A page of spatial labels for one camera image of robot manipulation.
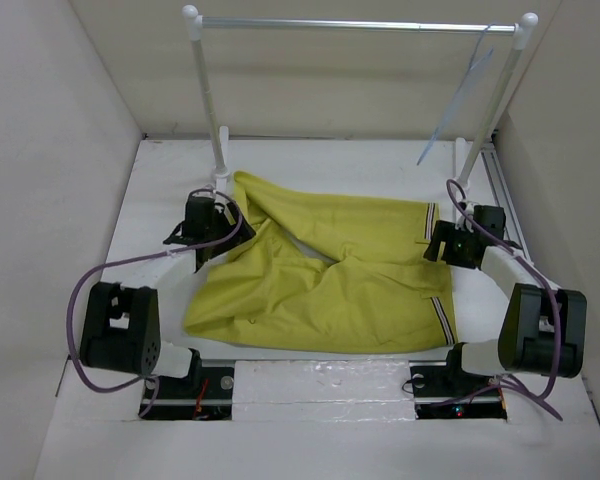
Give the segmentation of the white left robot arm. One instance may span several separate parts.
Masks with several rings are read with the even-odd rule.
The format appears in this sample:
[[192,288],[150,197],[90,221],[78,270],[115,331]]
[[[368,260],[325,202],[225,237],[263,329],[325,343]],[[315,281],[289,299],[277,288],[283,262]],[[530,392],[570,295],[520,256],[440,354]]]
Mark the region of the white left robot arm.
[[[78,281],[66,313],[66,338],[78,375],[90,389],[113,392],[91,382],[86,367],[131,374],[137,381],[168,378],[181,396],[192,396],[202,387],[202,371],[195,352],[161,338],[159,290],[178,284],[206,262],[251,240],[254,230],[237,202],[211,188],[192,191],[184,219],[163,241],[157,253],[107,262],[93,267]],[[88,295],[81,338],[75,340],[74,314],[78,296],[95,274],[138,263],[143,283],[99,281]]]

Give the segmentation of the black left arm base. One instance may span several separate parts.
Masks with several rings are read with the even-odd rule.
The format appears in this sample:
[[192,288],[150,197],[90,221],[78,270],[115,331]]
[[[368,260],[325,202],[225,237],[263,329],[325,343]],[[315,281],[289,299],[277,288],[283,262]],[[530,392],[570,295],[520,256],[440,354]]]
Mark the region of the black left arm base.
[[235,363],[202,361],[192,379],[161,377],[154,402],[154,389],[146,386],[139,412],[151,421],[226,421],[232,418]]

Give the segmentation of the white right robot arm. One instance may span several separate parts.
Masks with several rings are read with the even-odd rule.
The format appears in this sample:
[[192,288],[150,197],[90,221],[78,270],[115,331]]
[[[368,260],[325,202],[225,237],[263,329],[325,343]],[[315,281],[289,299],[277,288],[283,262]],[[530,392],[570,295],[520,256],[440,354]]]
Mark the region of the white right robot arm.
[[460,201],[455,222],[438,220],[424,258],[479,270],[508,299],[495,340],[455,348],[459,360],[442,369],[453,393],[474,387],[479,375],[539,374],[573,378],[583,365],[587,300],[559,287],[526,259],[520,246],[504,239],[504,209]]

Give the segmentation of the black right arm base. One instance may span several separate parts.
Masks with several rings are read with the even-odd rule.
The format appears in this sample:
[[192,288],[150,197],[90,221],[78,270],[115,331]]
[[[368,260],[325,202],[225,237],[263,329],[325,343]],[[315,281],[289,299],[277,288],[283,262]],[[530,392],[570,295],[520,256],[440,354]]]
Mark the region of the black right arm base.
[[458,373],[446,361],[410,361],[402,390],[414,402],[417,420],[508,418],[502,393],[488,376]]

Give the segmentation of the yellow-green trousers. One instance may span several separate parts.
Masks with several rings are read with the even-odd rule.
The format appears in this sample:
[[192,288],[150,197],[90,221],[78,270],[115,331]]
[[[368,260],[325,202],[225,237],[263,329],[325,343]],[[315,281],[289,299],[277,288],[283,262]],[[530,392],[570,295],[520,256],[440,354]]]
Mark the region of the yellow-green trousers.
[[345,354],[457,341],[450,268],[424,256],[437,204],[302,193],[242,171],[234,197],[255,235],[209,269],[187,334]]

